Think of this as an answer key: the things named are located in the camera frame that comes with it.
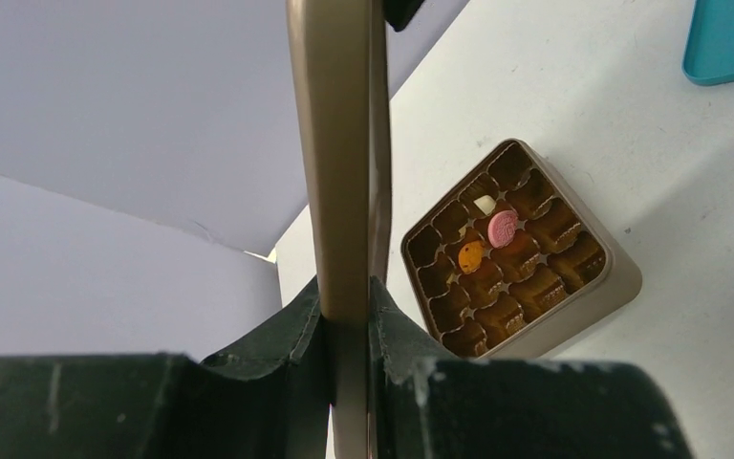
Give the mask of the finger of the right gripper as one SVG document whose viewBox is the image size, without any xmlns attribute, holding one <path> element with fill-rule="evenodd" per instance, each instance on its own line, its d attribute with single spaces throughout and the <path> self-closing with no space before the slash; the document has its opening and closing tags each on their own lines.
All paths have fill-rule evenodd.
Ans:
<svg viewBox="0 0 734 459">
<path fill-rule="evenodd" d="M 383 18 L 394 32 L 402 32 L 423 3 L 424 0 L 382 0 Z"/>
</svg>

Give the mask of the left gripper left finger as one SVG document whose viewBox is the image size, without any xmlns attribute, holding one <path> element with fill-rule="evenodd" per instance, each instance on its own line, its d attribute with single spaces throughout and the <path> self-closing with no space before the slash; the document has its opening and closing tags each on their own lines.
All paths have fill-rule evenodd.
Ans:
<svg viewBox="0 0 734 459">
<path fill-rule="evenodd" d="M 203 361 L 0 357 L 0 458 L 322 458 L 325 351 L 311 281 Z"/>
</svg>

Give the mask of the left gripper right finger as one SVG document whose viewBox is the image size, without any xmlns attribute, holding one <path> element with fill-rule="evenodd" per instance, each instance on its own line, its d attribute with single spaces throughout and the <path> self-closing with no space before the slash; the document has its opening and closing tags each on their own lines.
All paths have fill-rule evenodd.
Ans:
<svg viewBox="0 0 734 459">
<path fill-rule="evenodd" d="M 611 361 L 461 359 L 370 281 L 376 458 L 689 458 L 665 395 Z"/>
</svg>

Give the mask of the brown tin lid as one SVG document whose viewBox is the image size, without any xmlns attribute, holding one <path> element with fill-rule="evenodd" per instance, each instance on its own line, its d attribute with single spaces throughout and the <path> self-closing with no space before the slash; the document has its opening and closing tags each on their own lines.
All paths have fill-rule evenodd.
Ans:
<svg viewBox="0 0 734 459">
<path fill-rule="evenodd" d="M 370 284 L 387 275 L 392 160 L 379 1 L 290 1 L 291 68 L 332 358 L 335 454 L 369 452 Z"/>
</svg>

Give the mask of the orange round cookie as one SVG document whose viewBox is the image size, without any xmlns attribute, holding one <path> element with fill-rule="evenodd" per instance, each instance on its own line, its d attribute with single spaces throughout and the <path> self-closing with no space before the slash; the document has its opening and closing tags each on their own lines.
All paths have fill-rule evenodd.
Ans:
<svg viewBox="0 0 734 459">
<path fill-rule="evenodd" d="M 458 251 L 458 265 L 465 274 L 476 272 L 485 255 L 485 245 L 481 240 L 475 240 L 463 244 Z"/>
</svg>

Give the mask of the gold cookie tin box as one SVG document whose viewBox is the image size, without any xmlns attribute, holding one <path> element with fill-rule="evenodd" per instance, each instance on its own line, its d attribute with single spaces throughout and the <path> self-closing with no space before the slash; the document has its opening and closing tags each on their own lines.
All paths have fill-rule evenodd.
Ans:
<svg viewBox="0 0 734 459">
<path fill-rule="evenodd" d="M 513 240 L 494 249 L 493 215 L 513 209 Z M 458 251 L 481 240 L 480 268 Z M 535 358 L 637 297 L 642 275 L 564 178 L 529 145 L 499 143 L 403 236 L 400 252 L 427 332 L 462 358 Z"/>
</svg>

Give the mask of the pink round sandwich cookie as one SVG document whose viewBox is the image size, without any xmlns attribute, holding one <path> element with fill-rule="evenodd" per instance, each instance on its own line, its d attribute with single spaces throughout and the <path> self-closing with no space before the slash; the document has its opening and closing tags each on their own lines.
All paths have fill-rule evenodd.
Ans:
<svg viewBox="0 0 734 459">
<path fill-rule="evenodd" d="M 518 227 L 518 214 L 513 209 L 494 213 L 487 225 L 487 240 L 494 249 L 507 246 L 515 237 Z"/>
</svg>

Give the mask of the white heart cookie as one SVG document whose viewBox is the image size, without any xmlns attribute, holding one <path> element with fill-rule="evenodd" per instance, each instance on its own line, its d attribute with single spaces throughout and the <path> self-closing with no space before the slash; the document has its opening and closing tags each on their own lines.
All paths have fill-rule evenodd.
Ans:
<svg viewBox="0 0 734 459">
<path fill-rule="evenodd" d="M 473 204 L 485 216 L 495 213 L 496 200 L 489 195 L 483 195 L 475 199 Z"/>
</svg>

